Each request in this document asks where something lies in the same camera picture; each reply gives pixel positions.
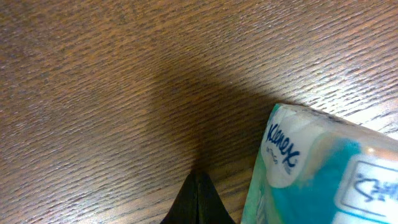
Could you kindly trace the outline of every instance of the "black object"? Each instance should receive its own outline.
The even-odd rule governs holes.
[[[235,224],[205,172],[191,172],[160,224]]]

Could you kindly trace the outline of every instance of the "plastic wrapper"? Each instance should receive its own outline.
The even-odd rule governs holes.
[[[398,223],[397,150],[330,114],[275,105],[241,223]]]

